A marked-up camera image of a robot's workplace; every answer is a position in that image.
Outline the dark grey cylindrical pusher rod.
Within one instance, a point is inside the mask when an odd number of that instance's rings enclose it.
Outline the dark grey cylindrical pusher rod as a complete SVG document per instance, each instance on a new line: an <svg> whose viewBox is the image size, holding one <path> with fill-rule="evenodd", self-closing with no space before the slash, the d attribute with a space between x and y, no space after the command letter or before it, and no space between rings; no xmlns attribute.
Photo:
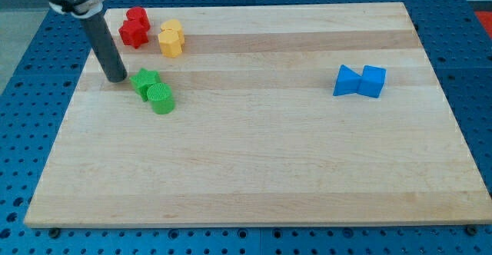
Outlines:
<svg viewBox="0 0 492 255"><path fill-rule="evenodd" d="M80 20L91 47L108 81L118 83L127 78L127 70L102 12Z"/></svg>

